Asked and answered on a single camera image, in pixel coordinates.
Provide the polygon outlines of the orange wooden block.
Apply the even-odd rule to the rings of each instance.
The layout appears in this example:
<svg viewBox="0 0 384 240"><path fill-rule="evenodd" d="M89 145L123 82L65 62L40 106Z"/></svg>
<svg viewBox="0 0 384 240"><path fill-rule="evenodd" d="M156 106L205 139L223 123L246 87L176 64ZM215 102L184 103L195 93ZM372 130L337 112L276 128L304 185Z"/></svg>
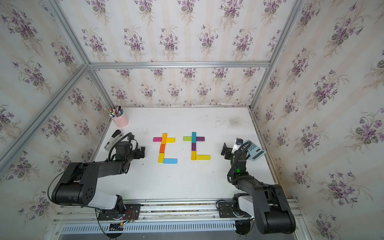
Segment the orange wooden block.
<svg viewBox="0 0 384 240"><path fill-rule="evenodd" d="M160 153L161 154L164 154L165 153L165 148L166 148L166 144L161 144L161 147L160 147Z"/></svg>

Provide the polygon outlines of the lemon yellow block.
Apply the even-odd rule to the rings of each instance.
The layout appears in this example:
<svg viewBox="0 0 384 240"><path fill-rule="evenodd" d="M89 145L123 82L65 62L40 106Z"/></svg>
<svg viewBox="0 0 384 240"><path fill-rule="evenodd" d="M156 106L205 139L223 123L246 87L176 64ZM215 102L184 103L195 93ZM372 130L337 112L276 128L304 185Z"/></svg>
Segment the lemon yellow block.
<svg viewBox="0 0 384 240"><path fill-rule="evenodd" d="M199 161L208 161L211 159L210 155L196 155L196 160Z"/></svg>

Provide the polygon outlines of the light blue wooden block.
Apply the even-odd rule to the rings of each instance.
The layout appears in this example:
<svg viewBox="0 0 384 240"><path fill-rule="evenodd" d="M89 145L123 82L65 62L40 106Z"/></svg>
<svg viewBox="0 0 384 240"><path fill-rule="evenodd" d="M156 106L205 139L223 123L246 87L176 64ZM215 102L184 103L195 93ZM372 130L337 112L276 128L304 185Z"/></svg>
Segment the light blue wooden block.
<svg viewBox="0 0 384 240"><path fill-rule="evenodd" d="M163 159L163 164L177 164L178 159Z"/></svg>

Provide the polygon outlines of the orange-yellow wooden block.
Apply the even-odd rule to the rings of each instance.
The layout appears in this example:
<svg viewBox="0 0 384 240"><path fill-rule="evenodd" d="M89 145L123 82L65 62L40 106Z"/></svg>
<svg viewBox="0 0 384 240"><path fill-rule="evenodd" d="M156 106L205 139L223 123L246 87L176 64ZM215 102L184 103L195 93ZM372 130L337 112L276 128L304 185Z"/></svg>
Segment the orange-yellow wooden block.
<svg viewBox="0 0 384 240"><path fill-rule="evenodd" d="M167 133L163 133L161 142L162 145L165 145L167 143L167 136Z"/></svg>

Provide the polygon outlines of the teal wooden block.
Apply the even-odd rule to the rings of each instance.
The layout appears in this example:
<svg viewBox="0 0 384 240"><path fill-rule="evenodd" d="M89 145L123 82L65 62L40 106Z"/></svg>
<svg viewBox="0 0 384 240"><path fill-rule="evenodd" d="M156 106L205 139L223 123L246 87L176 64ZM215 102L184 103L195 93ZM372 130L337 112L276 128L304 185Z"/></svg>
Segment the teal wooden block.
<svg viewBox="0 0 384 240"><path fill-rule="evenodd" d="M192 132L192 143L195 144L197 142L197 133Z"/></svg>

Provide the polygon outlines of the green wooden block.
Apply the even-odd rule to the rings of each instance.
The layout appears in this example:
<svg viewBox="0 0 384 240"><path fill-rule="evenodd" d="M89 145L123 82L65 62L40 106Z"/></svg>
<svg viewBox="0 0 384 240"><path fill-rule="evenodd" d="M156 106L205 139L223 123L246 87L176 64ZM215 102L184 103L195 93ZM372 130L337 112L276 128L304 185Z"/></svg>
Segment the green wooden block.
<svg viewBox="0 0 384 240"><path fill-rule="evenodd" d="M191 136L183 136L183 141L191 142L192 141L192 137Z"/></svg>

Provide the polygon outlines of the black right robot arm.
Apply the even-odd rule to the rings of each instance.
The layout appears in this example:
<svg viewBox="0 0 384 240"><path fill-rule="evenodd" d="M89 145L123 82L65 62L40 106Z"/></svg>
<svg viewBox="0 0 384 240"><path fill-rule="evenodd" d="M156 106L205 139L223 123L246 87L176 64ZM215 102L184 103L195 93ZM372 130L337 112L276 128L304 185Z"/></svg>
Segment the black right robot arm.
<svg viewBox="0 0 384 240"><path fill-rule="evenodd" d="M247 162L256 161L265 153L249 140L237 139L232 148L223 144L221 155L231 164L227 181L243 191L232 198L232 209L237 216L250 216L247 221L239 221L240 225L251 227L254 222L261 234L292 234L296 220L283 188L263 183L247 171Z"/></svg>

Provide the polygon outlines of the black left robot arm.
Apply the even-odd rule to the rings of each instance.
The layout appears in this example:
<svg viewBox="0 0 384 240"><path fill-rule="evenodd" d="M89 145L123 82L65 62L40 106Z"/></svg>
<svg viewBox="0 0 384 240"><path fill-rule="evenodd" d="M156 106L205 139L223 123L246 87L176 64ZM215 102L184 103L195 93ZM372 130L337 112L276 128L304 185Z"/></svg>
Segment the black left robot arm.
<svg viewBox="0 0 384 240"><path fill-rule="evenodd" d="M99 178L127 174L132 160L145 157L145 147L123 141L116 146L116 153L103 162L70 163L49 197L54 204L79 206L124 214L126 207L120 195L112 195L97 189Z"/></svg>

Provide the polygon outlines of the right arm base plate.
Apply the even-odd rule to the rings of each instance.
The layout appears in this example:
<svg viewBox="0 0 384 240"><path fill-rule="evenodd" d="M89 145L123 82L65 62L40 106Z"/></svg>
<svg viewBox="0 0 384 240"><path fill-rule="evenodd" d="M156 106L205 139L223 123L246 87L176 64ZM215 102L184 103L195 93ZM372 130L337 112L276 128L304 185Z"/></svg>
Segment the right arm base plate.
<svg viewBox="0 0 384 240"><path fill-rule="evenodd" d="M246 212L243 212L236 208L232 202L227 202L225 200L218 200L216 202L216 208L219 212L221 219L227 218L250 218L251 216Z"/></svg>

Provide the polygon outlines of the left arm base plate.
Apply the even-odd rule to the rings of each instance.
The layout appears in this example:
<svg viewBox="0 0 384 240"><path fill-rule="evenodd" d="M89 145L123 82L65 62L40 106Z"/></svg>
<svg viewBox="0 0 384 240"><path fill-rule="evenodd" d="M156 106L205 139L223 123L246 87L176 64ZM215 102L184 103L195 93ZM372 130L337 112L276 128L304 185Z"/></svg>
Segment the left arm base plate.
<svg viewBox="0 0 384 240"><path fill-rule="evenodd" d="M115 210L97 210L99 221L126 221L138 220L141 210L141 204L124 204L125 208L120 213Z"/></svg>

